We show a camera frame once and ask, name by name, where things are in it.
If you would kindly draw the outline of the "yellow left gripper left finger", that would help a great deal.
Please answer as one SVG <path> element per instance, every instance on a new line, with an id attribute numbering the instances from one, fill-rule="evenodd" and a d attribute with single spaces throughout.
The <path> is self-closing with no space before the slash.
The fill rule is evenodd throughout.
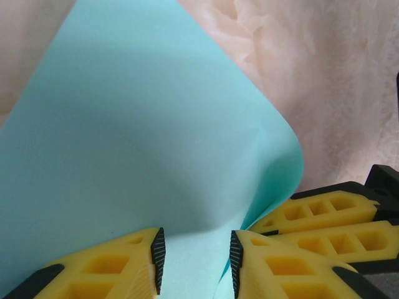
<path id="1" fill-rule="evenodd" d="M 157 299 L 165 232 L 152 227 L 48 263 L 2 299 Z"/>

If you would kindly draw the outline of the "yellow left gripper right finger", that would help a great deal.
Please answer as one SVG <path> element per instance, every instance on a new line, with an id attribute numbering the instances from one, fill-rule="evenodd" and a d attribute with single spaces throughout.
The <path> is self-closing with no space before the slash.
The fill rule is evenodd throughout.
<path id="1" fill-rule="evenodd" d="M 390 299 L 349 264 L 249 230 L 231 233 L 234 299 Z"/>

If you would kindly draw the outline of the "teal paper sheet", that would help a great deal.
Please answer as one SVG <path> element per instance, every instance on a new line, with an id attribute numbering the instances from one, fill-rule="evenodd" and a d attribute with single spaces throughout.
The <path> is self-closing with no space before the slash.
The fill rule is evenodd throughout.
<path id="1" fill-rule="evenodd" d="M 232 230 L 303 172 L 281 114 L 176 0 L 77 0 L 0 131 L 0 297 L 57 257 L 166 234 L 161 299 L 233 299 Z"/>

